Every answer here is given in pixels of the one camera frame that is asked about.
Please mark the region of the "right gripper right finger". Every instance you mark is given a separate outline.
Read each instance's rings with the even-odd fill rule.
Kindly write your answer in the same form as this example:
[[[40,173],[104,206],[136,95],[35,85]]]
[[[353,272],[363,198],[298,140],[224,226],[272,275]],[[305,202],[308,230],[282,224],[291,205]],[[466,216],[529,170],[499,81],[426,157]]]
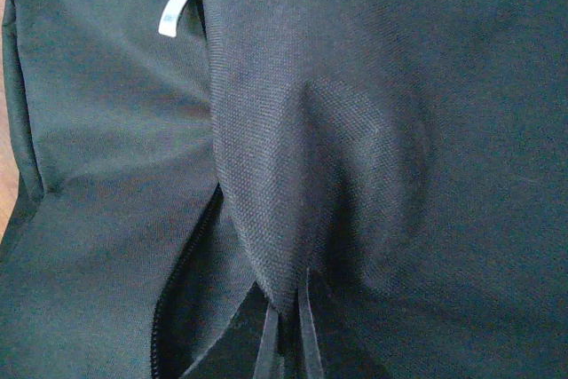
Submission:
[[[298,319],[300,361],[299,373],[302,378],[324,379],[325,372],[320,356],[320,346],[312,314],[309,293],[310,269],[307,268],[298,287]]]

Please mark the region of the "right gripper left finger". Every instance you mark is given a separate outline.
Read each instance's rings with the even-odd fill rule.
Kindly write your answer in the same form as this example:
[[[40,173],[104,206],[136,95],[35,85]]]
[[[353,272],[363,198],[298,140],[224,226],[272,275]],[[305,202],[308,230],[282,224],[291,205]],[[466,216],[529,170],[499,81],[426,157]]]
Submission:
[[[279,345],[279,314],[268,304],[263,334],[261,336],[256,364],[254,369],[254,379],[273,379],[280,378],[280,355]]]

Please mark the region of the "black student bag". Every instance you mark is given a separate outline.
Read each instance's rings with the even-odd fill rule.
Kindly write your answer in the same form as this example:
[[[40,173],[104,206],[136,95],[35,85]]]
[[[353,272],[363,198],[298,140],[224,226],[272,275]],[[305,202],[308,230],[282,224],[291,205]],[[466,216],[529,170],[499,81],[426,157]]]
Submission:
[[[6,0],[4,378],[567,375],[567,0]]]

